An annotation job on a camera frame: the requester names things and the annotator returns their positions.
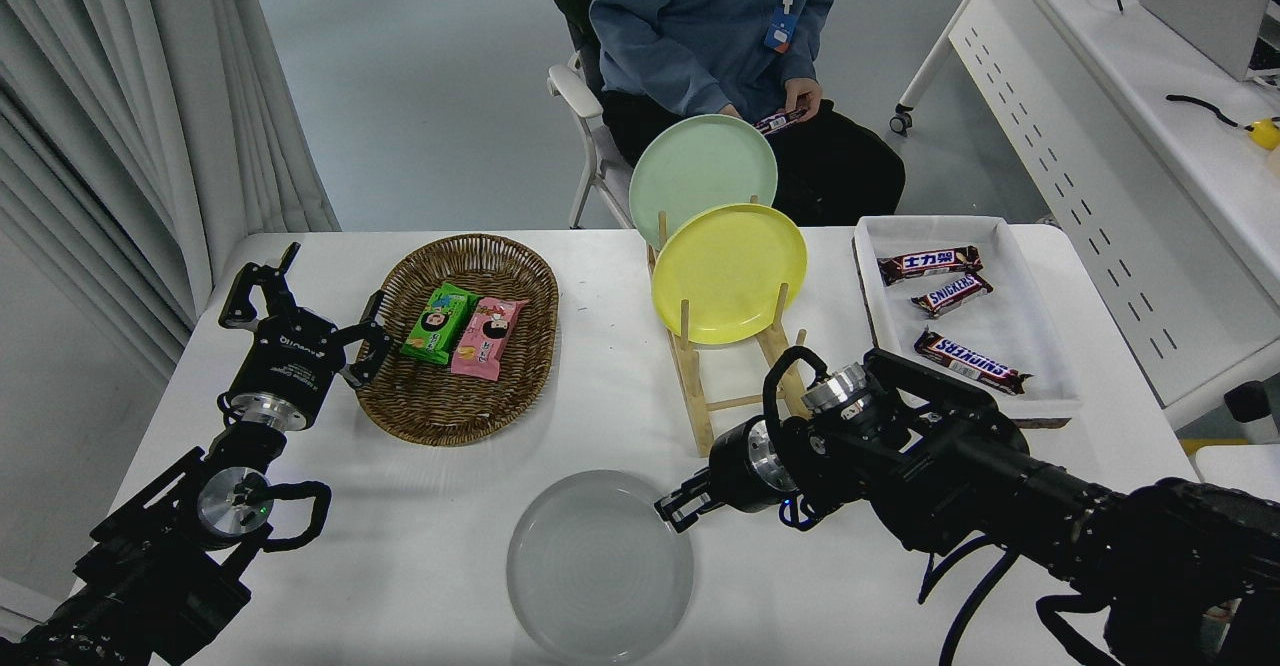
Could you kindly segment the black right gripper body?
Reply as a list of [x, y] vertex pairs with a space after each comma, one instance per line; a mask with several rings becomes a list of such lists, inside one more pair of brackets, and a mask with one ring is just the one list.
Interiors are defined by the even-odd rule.
[[745, 514], [778, 503], [778, 457], [764, 420], [721, 434], [708, 460], [713, 499]]

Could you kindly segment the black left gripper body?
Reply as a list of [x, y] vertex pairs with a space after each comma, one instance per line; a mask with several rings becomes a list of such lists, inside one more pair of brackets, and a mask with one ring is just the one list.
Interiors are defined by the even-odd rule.
[[334, 375], [346, 365], [338, 327], [307, 309], [257, 321], [253, 343], [228, 391], [228, 407], [285, 402], [296, 419], [315, 419]]

